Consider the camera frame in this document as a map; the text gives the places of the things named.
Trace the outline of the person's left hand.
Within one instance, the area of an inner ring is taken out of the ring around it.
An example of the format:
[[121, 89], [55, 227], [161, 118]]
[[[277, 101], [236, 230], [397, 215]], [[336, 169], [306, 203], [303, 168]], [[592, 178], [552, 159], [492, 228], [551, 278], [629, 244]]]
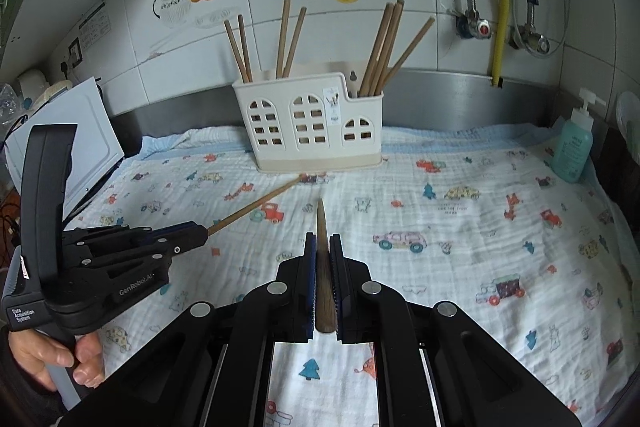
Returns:
[[74, 369], [78, 385], [98, 387], [105, 379], [103, 349], [97, 333], [83, 335], [76, 341], [75, 351], [32, 329], [9, 332], [9, 348], [17, 365], [38, 384], [50, 391], [56, 386], [48, 366]]

